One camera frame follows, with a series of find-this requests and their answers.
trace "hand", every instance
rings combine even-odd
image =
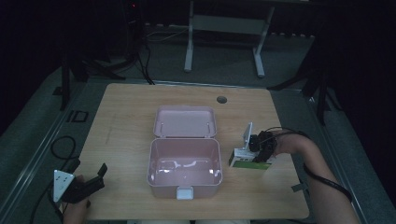
[[[82,175],[77,176],[76,179],[79,182],[84,182],[84,177]],[[62,209],[64,210],[64,224],[84,223],[88,206],[88,198],[78,203],[62,203]]]

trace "table leg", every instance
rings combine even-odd
[[[185,72],[190,72],[191,71],[191,65],[192,65],[192,54],[193,54],[193,49],[194,45],[192,44],[192,23],[193,23],[193,6],[194,6],[194,1],[190,1],[190,18],[189,18],[189,43],[187,45],[187,53],[186,53],[186,61],[184,63],[184,71]]]
[[[268,28],[270,27],[271,19],[274,15],[274,10],[274,7],[270,7],[270,9],[268,10],[267,19],[264,26],[262,27],[262,34],[260,37],[259,45],[256,48],[253,48],[254,62],[256,63],[257,76],[259,77],[265,76],[264,68],[262,66],[262,56],[260,55],[260,53],[262,52],[262,45],[264,44],[265,37],[267,37]]]

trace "table hole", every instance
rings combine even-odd
[[[218,102],[219,102],[220,104],[225,104],[225,103],[227,103],[227,97],[225,97],[225,96],[218,96]]]

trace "dark floor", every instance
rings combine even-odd
[[[249,39],[240,39],[242,44],[235,44],[230,43],[232,38],[226,36],[224,40],[209,43],[205,33],[200,33],[195,38],[192,71],[185,73],[185,30],[183,27],[170,27],[167,31],[179,35],[168,38],[172,34],[153,33],[148,37],[148,71],[156,84],[266,88],[294,76],[312,43],[309,38],[270,35],[262,52],[266,77],[258,78]],[[149,52],[142,49],[143,62],[148,56]],[[116,72],[127,77],[121,82],[148,85],[138,64]],[[1,223],[28,222],[41,192],[52,179],[53,170],[59,169],[64,163],[53,157],[49,151],[50,145],[58,137],[73,136],[77,141],[77,155],[83,147],[106,85],[115,81],[94,74],[87,83],[72,80],[71,102],[65,111],[60,111],[61,97],[52,95],[53,90],[61,83],[60,70],[48,76],[0,139]],[[346,115],[328,101],[330,110],[325,112],[326,125],[320,125],[315,115],[316,97],[303,97],[300,93],[303,85],[304,80],[286,90],[272,91],[282,126],[302,130],[317,141],[334,173],[354,194],[353,204],[361,223],[392,223],[396,220],[396,211]],[[87,121],[68,122],[67,118],[72,111],[89,112]],[[60,141],[63,141],[64,146],[56,150],[63,154],[70,152],[72,144],[67,140]],[[300,158],[294,156],[293,159],[299,177],[305,181]],[[35,213],[35,223],[59,223],[47,198],[44,198]],[[315,218],[311,214],[300,221],[312,223]],[[292,222],[268,220],[265,223]]]

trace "pink lunch box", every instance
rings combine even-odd
[[[158,198],[190,200],[216,194],[222,181],[214,110],[163,105],[156,115],[148,184]]]

